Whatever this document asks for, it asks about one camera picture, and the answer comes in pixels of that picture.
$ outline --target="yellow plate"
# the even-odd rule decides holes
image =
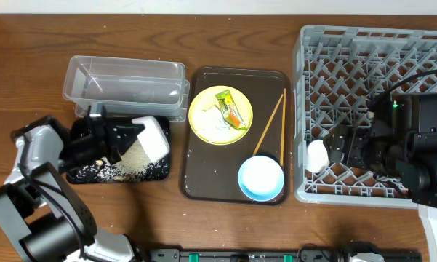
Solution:
[[[204,138],[198,134],[194,124],[194,116],[197,114],[197,112],[207,110],[211,108],[213,105],[220,108],[218,106],[218,100],[215,97],[215,95],[225,90],[230,90],[231,96],[233,96],[234,103],[236,104],[236,107],[238,108],[238,112],[241,115],[241,118],[244,121],[247,129],[235,130],[234,128],[230,127],[230,132],[227,132],[227,135],[224,135],[219,140],[215,139],[215,141],[209,142],[209,139]],[[191,125],[191,129],[193,130],[194,134],[196,134],[200,139],[202,139],[207,143],[211,143],[212,145],[229,145],[243,138],[246,135],[252,124],[252,119],[254,114],[252,112],[252,106],[249,102],[249,99],[247,99],[246,96],[241,91],[237,90],[236,88],[227,87],[227,86],[214,86],[205,89],[194,98],[189,108],[188,116],[189,116],[189,124]]]

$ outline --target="gray dish rack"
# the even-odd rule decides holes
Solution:
[[[396,82],[437,69],[437,31],[307,25],[293,49],[294,195],[301,202],[417,208],[373,173],[331,164],[305,170],[307,144],[338,124],[370,127],[366,102]],[[425,76],[397,92],[437,92]]]

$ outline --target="wooden table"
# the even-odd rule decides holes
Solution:
[[[437,30],[437,16],[0,15],[0,185],[16,155],[13,129],[47,114],[67,127],[76,119],[74,104],[61,95],[74,55],[177,61],[189,79],[202,66],[291,77],[292,48],[307,24]],[[172,124],[166,180],[73,186],[99,227],[128,233],[147,248],[296,250],[308,242],[365,240],[419,250],[428,261],[416,210],[307,205],[292,194],[280,207],[186,199],[178,189],[186,125]],[[0,261],[18,260],[0,229]]]

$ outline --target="food wrapper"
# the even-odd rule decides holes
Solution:
[[[218,99],[221,114],[227,123],[237,130],[246,130],[246,124],[239,115],[230,90],[225,90],[215,95]]]

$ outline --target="white cup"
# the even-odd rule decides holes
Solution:
[[[326,150],[323,140],[314,140],[307,147],[307,164],[305,169],[318,173],[329,166],[328,151]]]

